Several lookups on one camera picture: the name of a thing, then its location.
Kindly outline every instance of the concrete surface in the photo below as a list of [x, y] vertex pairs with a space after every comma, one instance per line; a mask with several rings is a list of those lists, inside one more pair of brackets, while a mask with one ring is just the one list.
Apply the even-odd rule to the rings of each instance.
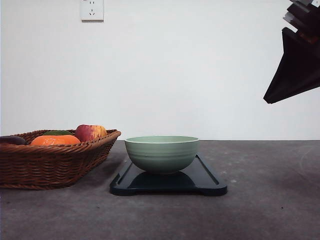
[[0, 189], [3, 240], [318, 240], [320, 141], [201, 141], [228, 184], [224, 196], [115, 196], [109, 184], [127, 157], [108, 159], [76, 185]]

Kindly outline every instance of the wicker basket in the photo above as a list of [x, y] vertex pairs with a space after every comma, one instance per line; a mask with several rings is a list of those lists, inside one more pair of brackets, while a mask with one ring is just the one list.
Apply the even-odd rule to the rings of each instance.
[[[28, 143], [49, 130], [16, 134]], [[74, 145], [0, 145], [0, 188], [47, 190], [75, 184], [101, 164], [121, 132]]]

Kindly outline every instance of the green ceramic bowl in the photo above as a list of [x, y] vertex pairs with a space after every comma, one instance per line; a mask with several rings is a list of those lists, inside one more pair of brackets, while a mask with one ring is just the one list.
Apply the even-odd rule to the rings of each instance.
[[141, 136], [125, 140], [131, 161], [154, 174], [171, 174], [189, 166], [199, 139], [191, 136]]

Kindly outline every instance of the woven basket rim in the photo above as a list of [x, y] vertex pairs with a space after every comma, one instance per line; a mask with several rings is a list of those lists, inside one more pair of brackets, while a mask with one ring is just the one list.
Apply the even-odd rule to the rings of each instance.
[[[35, 130], [26, 133], [18, 133], [13, 134], [11, 136], [19, 136], [19, 135], [32, 135], [34, 133], [43, 132], [43, 131], [51, 131], [51, 130]], [[46, 153], [53, 153], [58, 154], [60, 153], [67, 153], [67, 152], [84, 152], [86, 150], [93, 150], [96, 149], [108, 142], [111, 142], [113, 139], [117, 138], [121, 135], [121, 132], [116, 129], [111, 129], [108, 131], [113, 131], [108, 133], [107, 136], [99, 137], [94, 140], [84, 141], [77, 144], [60, 144], [60, 145], [13, 145], [13, 144], [6, 144], [0, 146], [0, 153], [39, 153], [46, 152]]]

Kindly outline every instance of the black serving board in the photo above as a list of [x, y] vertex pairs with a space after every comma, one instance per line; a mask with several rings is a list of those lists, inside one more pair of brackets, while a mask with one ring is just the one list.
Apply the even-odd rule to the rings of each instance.
[[221, 196], [227, 193], [227, 185], [199, 153], [188, 167], [172, 174], [148, 173], [135, 166], [128, 158], [110, 184], [110, 193], [118, 196], [165, 192]]

